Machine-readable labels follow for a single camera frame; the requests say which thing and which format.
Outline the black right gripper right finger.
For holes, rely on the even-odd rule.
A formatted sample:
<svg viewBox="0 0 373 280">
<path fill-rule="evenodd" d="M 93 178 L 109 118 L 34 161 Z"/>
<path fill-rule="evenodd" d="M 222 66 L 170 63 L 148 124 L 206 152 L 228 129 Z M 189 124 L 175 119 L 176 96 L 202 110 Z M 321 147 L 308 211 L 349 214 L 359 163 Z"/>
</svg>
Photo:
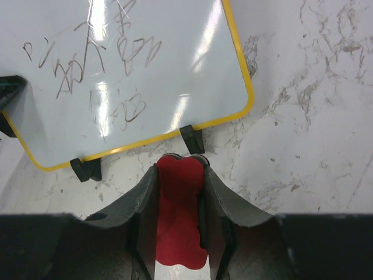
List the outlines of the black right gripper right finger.
<svg viewBox="0 0 373 280">
<path fill-rule="evenodd" d="M 202 199 L 211 279 L 288 279 L 286 245 L 274 216 L 228 188 L 210 167 Z"/>
</svg>

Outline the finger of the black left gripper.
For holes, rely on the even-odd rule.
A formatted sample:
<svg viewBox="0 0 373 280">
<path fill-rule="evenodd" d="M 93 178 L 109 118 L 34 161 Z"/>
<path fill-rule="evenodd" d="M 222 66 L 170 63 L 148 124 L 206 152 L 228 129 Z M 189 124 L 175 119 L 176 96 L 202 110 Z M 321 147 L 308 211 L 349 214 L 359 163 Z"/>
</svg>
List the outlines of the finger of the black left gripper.
<svg viewBox="0 0 373 280">
<path fill-rule="evenodd" d="M 27 80 L 21 76 L 1 77 L 1 132 L 11 138 L 16 138 L 16 134 L 6 120 L 3 111 L 16 95 L 24 91 L 26 86 Z"/>
</svg>

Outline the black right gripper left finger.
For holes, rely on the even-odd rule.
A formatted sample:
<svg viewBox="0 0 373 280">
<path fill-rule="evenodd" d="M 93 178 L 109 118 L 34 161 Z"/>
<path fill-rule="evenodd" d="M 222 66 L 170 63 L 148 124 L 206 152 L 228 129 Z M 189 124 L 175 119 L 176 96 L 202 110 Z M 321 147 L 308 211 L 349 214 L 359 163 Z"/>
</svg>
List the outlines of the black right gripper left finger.
<svg viewBox="0 0 373 280">
<path fill-rule="evenodd" d="M 125 250 L 135 261 L 140 279 L 154 279 L 159 175 L 152 165 L 134 188 L 85 221 L 104 229 L 125 227 Z"/>
</svg>

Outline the red heart-shaped eraser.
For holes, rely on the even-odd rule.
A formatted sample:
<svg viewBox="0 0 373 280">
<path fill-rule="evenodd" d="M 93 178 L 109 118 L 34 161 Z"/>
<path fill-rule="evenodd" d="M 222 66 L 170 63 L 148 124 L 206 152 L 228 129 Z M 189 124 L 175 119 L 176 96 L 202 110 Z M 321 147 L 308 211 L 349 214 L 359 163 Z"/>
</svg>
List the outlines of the red heart-shaped eraser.
<svg viewBox="0 0 373 280">
<path fill-rule="evenodd" d="M 207 260 L 200 245 L 198 195 L 205 163 L 195 157 L 165 155 L 156 167 L 160 183 L 156 261 L 199 270 Z"/>
</svg>

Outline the yellow-framed small whiteboard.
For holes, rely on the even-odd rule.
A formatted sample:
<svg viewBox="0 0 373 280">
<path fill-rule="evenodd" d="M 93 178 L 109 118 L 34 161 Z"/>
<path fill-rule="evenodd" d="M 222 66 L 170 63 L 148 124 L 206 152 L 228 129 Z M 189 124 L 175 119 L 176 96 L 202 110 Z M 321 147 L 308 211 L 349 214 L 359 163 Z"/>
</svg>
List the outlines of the yellow-framed small whiteboard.
<svg viewBox="0 0 373 280">
<path fill-rule="evenodd" d="M 254 103 L 229 1 L 2 1 L 4 111 L 45 171 L 246 115 Z"/>
</svg>

